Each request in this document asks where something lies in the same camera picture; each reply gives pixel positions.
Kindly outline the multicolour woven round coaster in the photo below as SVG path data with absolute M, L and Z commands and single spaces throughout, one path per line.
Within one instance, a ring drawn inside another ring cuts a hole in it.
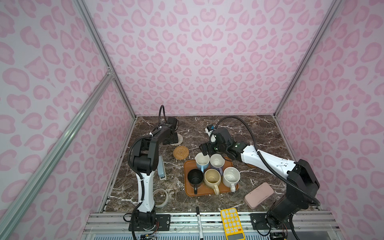
M 179 145 L 182 144 L 182 142 L 183 142 L 183 136 L 182 136 L 181 134 L 179 134 L 179 133 L 177 133 L 177 136 L 178 136 L 178 142 L 177 142 L 177 143 L 173 143 L 173 144 L 171 144 L 171 146 L 179 146 Z

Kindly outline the light blue mug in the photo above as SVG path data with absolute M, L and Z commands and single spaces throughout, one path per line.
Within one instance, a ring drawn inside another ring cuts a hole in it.
M 205 170 L 210 165 L 210 156 L 204 155 L 203 153 L 198 153 L 195 156 L 195 162 L 196 162 L 197 168 L 204 173 Z

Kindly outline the lavender mug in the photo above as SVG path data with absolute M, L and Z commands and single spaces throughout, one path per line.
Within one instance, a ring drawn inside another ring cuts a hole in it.
M 226 163 L 226 160 L 220 154 L 213 154 L 210 157 L 211 168 L 217 170 L 221 176 L 223 175 L 223 167 L 225 163 Z

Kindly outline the woven rattan round coaster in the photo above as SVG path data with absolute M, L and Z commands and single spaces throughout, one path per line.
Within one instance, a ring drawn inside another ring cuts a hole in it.
M 173 156 L 177 160 L 185 160 L 189 156 L 189 149 L 185 146 L 178 146 L 173 151 Z

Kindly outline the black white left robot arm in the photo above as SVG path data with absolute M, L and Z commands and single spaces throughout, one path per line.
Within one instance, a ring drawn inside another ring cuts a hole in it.
M 139 190 L 139 203 L 131 213 L 131 232 L 138 227 L 151 230 L 156 226 L 153 181 L 159 165 L 159 148 L 161 144 L 179 142 L 177 128 L 178 119 L 166 117 L 165 106 L 161 105 L 158 125 L 149 134 L 137 138 L 129 149 L 128 164 L 136 174 Z

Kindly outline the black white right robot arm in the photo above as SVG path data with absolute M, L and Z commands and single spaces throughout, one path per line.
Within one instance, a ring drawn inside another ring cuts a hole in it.
M 209 141 L 201 144 L 200 150 L 205 156 L 225 154 L 232 161 L 237 160 L 260 168 L 284 182 L 287 188 L 285 195 L 273 203 L 261 222 L 271 229 L 278 229 L 283 225 L 289 226 L 296 236 L 293 216 L 310 206 L 321 205 L 316 197 L 320 182 L 307 161 L 300 159 L 295 162 L 259 150 L 256 137 L 249 125 L 239 117 L 236 117 L 236 120 L 248 130 L 253 144 L 236 141 L 226 128 L 216 124 L 205 128 Z

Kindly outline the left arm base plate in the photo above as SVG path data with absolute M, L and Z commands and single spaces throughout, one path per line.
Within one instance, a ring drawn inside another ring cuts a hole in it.
M 133 221 L 135 232 L 168 231 L 170 229 L 171 215 L 139 214 Z

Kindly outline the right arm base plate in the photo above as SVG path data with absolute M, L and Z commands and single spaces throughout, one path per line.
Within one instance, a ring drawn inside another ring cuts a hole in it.
M 251 224 L 253 230 L 269 230 L 270 226 L 268 225 L 266 213 L 252 213 L 250 214 Z

